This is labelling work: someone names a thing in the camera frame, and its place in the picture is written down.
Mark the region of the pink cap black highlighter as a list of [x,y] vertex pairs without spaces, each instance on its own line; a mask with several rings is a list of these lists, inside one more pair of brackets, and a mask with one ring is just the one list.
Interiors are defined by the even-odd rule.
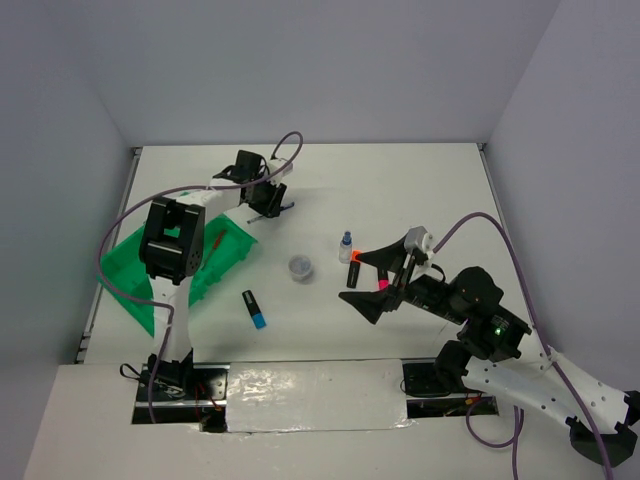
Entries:
[[385,290],[389,286],[389,273],[386,269],[377,268],[378,290]]

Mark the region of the blue gel pen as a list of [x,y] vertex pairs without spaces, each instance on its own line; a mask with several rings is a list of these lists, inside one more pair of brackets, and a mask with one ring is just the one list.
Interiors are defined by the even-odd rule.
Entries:
[[260,220],[263,220],[263,219],[277,218],[277,217],[280,216],[280,214],[282,212],[284,212],[286,210],[289,210],[289,209],[293,208],[294,206],[295,206],[295,201],[291,201],[289,203],[286,203],[285,205],[280,205],[277,210],[274,210],[273,212],[271,212],[271,213],[269,213],[267,215],[258,215],[258,216],[254,217],[254,218],[251,218],[251,219],[247,220],[246,223],[248,225],[250,225],[250,224],[256,223],[256,222],[258,222]]

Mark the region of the orange cap black highlighter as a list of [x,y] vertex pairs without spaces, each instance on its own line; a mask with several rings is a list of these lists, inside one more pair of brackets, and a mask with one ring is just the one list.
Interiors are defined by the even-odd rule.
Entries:
[[349,262],[349,270],[347,276],[346,287],[349,289],[355,289],[357,287],[359,273],[360,273],[360,261],[358,256],[360,251],[354,250],[352,252],[350,262]]

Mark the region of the clear blue spray bottle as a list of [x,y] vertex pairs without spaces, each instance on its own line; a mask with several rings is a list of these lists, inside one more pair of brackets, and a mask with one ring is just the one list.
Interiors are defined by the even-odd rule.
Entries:
[[345,231],[339,244],[339,261],[343,264],[349,264],[353,251],[352,234]]

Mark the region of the red gel pen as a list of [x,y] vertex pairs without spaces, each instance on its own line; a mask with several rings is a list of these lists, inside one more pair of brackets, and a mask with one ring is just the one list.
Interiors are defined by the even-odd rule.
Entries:
[[226,235],[227,231],[226,230],[221,230],[219,232],[219,234],[217,235],[216,239],[214,240],[213,244],[211,245],[210,250],[208,251],[208,253],[206,254],[202,265],[201,265],[201,270],[204,270],[205,267],[208,265],[208,263],[210,262],[211,258],[213,257],[214,253],[216,252],[216,250],[219,248],[222,240],[224,239],[225,235]]

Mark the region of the clear plastic bottle cap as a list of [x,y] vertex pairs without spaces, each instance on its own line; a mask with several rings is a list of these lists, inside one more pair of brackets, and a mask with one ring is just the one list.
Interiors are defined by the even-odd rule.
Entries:
[[314,276],[312,260],[302,254],[293,255],[288,261],[288,271],[291,278],[297,283],[309,283]]

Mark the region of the blue cap black highlighter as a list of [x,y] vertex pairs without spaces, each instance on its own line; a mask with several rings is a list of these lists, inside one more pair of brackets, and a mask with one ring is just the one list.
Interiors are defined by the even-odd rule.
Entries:
[[266,320],[258,305],[256,298],[251,290],[245,290],[242,292],[242,299],[248,310],[249,316],[256,329],[260,330],[266,327]]

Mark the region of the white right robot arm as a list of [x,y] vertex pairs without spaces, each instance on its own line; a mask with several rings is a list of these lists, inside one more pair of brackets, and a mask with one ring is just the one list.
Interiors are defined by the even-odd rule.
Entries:
[[530,322],[502,306],[503,290],[482,267],[467,267],[452,280],[430,276],[433,256],[427,232],[414,228],[387,247],[353,256],[393,274],[386,288],[339,296],[371,324],[407,303],[458,325],[435,360],[442,389],[482,391],[540,412],[567,428],[574,450],[602,466],[628,460],[639,439],[632,429],[638,392],[611,387],[544,347]]

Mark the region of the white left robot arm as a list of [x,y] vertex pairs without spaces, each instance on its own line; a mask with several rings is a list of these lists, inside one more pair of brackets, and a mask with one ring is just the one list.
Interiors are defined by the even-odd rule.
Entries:
[[150,380],[172,398],[189,396],[196,385],[188,311],[191,284],[204,262],[205,226],[242,204],[258,214],[280,215],[292,162],[240,150],[233,165],[184,199],[153,199],[139,249],[154,307],[154,342],[148,358]]

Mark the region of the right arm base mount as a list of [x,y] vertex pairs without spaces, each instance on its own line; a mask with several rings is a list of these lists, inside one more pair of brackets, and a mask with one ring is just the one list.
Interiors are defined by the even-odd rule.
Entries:
[[409,419],[497,415],[493,396],[465,387],[462,374],[471,354],[460,342],[445,343],[435,358],[404,359],[400,390]]

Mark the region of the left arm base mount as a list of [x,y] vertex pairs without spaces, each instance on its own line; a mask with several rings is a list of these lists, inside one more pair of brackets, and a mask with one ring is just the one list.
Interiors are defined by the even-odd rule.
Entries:
[[131,423],[191,424],[205,433],[226,432],[229,370],[228,364],[195,364],[192,354],[159,367],[121,364],[120,376],[136,384]]

